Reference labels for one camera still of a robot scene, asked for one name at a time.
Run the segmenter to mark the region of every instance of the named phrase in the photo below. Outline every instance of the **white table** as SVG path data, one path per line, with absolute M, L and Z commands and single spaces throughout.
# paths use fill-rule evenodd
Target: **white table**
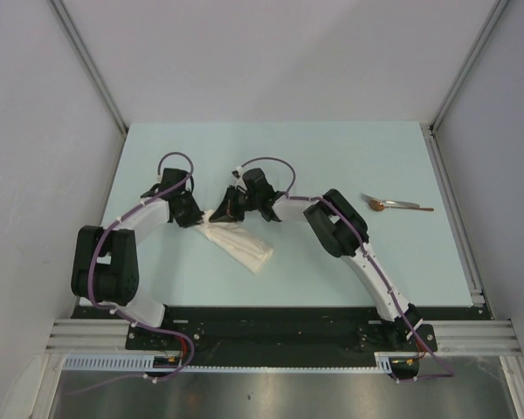
M 252 157 L 291 162 L 295 195 L 336 188 L 369 225 L 370 242 L 398 289 L 417 306 L 470 306 L 445 208 L 420 126 L 416 122 L 294 122 L 256 124 L 133 124 L 114 179 L 103 224 L 126 212 L 156 182 L 168 151 L 194 161 L 194 197 L 215 209 L 231 171 Z M 179 157 L 167 167 L 188 168 Z M 283 190 L 286 167 L 261 162 Z M 435 212 L 372 211 L 359 197 L 421 203 Z M 138 247 L 140 281 L 173 306 L 372 306 L 352 271 L 328 255 L 306 223 L 267 223 L 247 213 L 244 227 L 275 249 L 254 275 L 194 229 L 167 224 Z

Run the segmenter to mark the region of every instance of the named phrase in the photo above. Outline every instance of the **metallic floor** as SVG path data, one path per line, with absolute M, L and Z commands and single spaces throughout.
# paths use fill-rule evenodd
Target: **metallic floor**
M 424 360 L 422 373 L 436 370 Z M 66 371 L 51 418 L 515 418 L 499 358 L 459 358 L 451 379 L 396 385 L 382 374 L 185 373 L 66 393 L 120 373 Z

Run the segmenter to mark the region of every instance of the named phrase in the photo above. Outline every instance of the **brown handle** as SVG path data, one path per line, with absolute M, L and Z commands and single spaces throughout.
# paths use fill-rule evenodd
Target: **brown handle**
M 397 208 L 399 210 L 415 210 L 415 211 L 429 211 L 432 212 L 434 208 L 413 208 L 413 207 L 386 207 L 386 208 Z

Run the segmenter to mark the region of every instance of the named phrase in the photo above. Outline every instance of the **white wall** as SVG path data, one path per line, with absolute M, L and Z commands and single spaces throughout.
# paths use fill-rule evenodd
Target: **white wall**
M 46 1 L 0 0 L 0 405 L 72 302 L 120 146 Z
M 487 297 L 512 318 L 524 351 L 524 0 L 511 5 L 439 140 Z
M 430 122 L 494 4 L 65 2 L 132 122 Z

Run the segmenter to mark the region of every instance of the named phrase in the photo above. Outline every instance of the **white cloth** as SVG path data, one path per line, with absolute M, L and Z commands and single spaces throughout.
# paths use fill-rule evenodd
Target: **white cloth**
M 270 259 L 273 248 L 259 238 L 238 226 L 238 223 L 210 223 L 213 210 L 203 215 L 203 223 L 196 226 L 208 240 L 219 245 L 227 253 L 246 266 L 252 273 L 257 273 Z

